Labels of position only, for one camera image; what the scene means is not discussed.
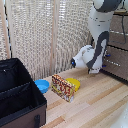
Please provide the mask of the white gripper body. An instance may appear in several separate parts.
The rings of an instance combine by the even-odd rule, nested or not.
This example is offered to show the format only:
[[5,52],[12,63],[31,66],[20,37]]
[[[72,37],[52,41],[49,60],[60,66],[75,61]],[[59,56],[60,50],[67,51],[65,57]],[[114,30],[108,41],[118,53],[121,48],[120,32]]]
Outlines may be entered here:
[[98,67],[98,68],[96,68],[96,69],[93,69],[93,68],[91,68],[91,67],[88,67],[89,69],[88,69],[88,74],[97,74],[97,73],[99,73],[99,71],[100,71],[100,69],[102,68],[102,67]]

